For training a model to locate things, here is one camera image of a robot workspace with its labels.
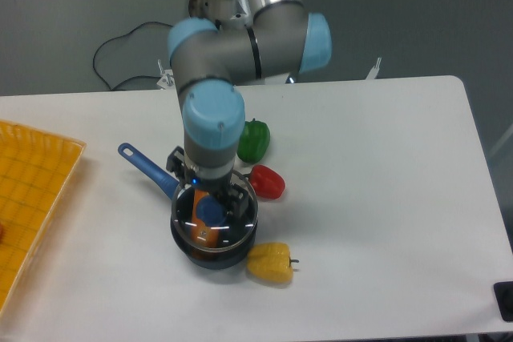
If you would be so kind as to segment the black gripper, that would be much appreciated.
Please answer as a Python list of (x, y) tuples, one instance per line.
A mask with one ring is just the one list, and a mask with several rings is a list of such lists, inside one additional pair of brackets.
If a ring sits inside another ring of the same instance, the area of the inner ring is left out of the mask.
[(239, 184), (229, 184), (234, 162), (206, 167), (185, 162), (184, 149), (177, 146), (167, 158), (166, 170), (180, 186), (191, 187), (215, 195), (222, 191), (222, 203), (228, 218), (241, 218), (249, 207), (249, 193)]

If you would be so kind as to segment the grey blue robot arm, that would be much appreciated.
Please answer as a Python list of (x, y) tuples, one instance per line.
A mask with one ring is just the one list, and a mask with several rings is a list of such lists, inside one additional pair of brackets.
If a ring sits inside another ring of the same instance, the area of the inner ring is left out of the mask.
[(236, 86), (326, 66), (332, 55), (329, 25), (302, 0), (238, 0), (236, 27), (206, 14), (174, 25), (168, 56), (184, 125), (184, 155), (171, 170), (182, 184), (214, 195), (234, 215), (248, 194), (231, 182), (244, 129), (244, 100)]

